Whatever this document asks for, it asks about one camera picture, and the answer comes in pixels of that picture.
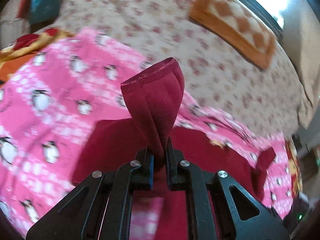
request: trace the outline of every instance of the pink fabric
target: pink fabric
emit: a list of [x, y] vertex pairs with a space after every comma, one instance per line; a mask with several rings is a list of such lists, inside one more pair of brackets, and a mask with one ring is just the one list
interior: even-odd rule
[[[1, 158], [0, 201], [4, 205], [0, 207], [7, 207], [4, 213], [23, 236], [38, 218], [31, 219], [21, 202], [31, 200], [42, 217], [73, 189], [69, 181], [95, 123], [130, 117], [120, 84], [146, 66], [138, 52], [88, 28], [43, 52], [42, 65], [28, 62], [2, 87], [0, 102], [1, 150], [6, 143], [17, 153], [12, 164]], [[291, 190], [291, 178], [286, 173], [282, 134], [256, 138], [228, 113], [199, 107], [187, 92], [175, 125], [203, 131], [213, 143], [229, 145], [253, 167], [258, 153], [272, 147], [277, 157], [268, 169], [263, 204], [274, 206], [281, 217], [289, 212], [292, 197], [286, 193]], [[45, 153], [53, 146], [51, 141], [58, 154]], [[160, 208], [154, 209], [154, 214], [159, 212]]]

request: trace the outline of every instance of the pillow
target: pillow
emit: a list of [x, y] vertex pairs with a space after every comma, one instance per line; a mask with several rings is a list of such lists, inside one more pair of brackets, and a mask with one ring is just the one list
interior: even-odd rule
[[204, 25], [262, 69], [275, 52], [275, 34], [238, 0], [195, 0], [190, 18]]

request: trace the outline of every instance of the maroon cloth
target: maroon cloth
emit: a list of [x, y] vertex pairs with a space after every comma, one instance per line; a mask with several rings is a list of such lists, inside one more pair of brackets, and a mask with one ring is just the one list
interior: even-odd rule
[[[156, 70], [160, 71], [159, 79], [157, 77], [154, 77], [153, 80], [150, 79], [147, 82], [148, 86], [144, 87], [144, 90], [140, 86], [141, 84], [144, 85], [143, 80], [146, 78], [143, 73], [152, 73], [152, 67], [146, 72], [143, 71], [142, 76], [136, 76], [141, 78], [142, 82], [139, 82], [138, 85], [132, 85], [132, 90], [130, 90], [129, 86], [130, 84], [135, 84], [134, 82], [130, 83], [129, 80], [124, 84], [124, 86], [128, 86], [128, 90], [123, 89], [124, 99], [133, 118], [116, 121], [103, 120], [97, 123], [80, 156], [73, 174], [73, 184], [78, 184], [95, 170], [108, 172], [118, 169], [122, 164], [133, 160], [136, 151], [144, 148], [147, 145], [147, 141], [149, 142], [149, 147], [152, 146], [154, 151], [158, 151], [154, 152], [156, 156], [155, 162], [161, 161], [162, 165], [163, 149], [161, 146], [166, 144], [164, 140], [172, 127], [171, 117], [176, 118], [175, 112], [169, 113], [170, 109], [176, 109], [173, 106], [175, 96], [172, 96], [175, 91], [170, 89], [174, 87], [183, 88], [183, 86], [178, 85], [180, 83], [177, 81], [180, 79], [172, 77], [171, 71], [176, 71], [176, 67], [169, 65], [169, 68], [171, 69], [170, 71], [167, 71], [166, 68], [156, 68]], [[148, 98], [143, 98], [139, 94], [140, 92]], [[141, 114], [139, 114], [138, 102], [142, 106]], [[162, 107], [160, 102], [164, 102], [166, 107], [159, 109]], [[276, 156], [272, 149], [260, 154], [254, 169], [246, 159], [231, 148], [224, 147], [222, 149], [219, 146], [212, 145], [201, 131], [175, 127], [171, 130], [170, 136], [173, 147], [181, 150], [185, 159], [206, 171], [227, 171], [253, 197], [259, 201], [262, 200], [263, 184], [267, 174], [266, 169]], [[164, 167], [154, 174], [154, 189], [152, 191], [135, 192], [135, 198], [152, 196], [164, 198], [164, 208], [159, 220], [155, 240], [187, 239], [185, 194], [184, 192], [171, 192], [167, 189]]]
[[168, 135], [177, 118], [184, 90], [178, 62], [167, 58], [121, 84], [125, 104], [155, 158], [164, 164]]

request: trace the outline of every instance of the pink blanket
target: pink blanket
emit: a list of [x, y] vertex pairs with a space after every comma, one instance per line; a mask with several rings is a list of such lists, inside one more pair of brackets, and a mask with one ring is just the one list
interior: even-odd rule
[[[0, 208], [23, 236], [73, 189], [69, 180], [95, 122], [130, 117], [120, 83], [148, 66], [128, 46], [84, 28], [38, 53], [2, 87]], [[252, 166], [261, 149], [273, 147], [277, 157], [268, 169], [263, 204], [274, 206], [281, 217], [289, 212], [291, 178], [282, 134], [256, 138], [228, 113], [200, 108], [187, 92], [175, 125], [205, 132], [212, 143], [235, 149]], [[158, 216], [161, 200], [149, 203]], [[138, 203], [134, 209], [140, 210]], [[131, 239], [152, 239], [157, 218], [146, 218], [144, 225], [153, 225], [145, 228], [153, 230], [137, 233], [141, 220], [132, 220]]]

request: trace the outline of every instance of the silver screw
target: silver screw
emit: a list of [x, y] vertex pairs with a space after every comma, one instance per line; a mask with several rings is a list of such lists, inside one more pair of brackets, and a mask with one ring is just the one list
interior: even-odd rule
[[137, 160], [133, 160], [133, 161], [130, 162], [130, 165], [131, 165], [132, 167], [138, 167], [138, 166], [140, 165], [140, 162], [137, 161]]
[[102, 172], [101, 171], [94, 171], [92, 173], [92, 177], [96, 178], [100, 178], [102, 176]]
[[186, 160], [183, 160], [183, 161], [180, 162], [180, 165], [181, 165], [182, 167], [188, 167], [188, 166], [190, 165], [190, 162], [188, 162], [188, 161], [186, 161]]
[[219, 177], [225, 178], [228, 176], [228, 173], [226, 171], [218, 171]]

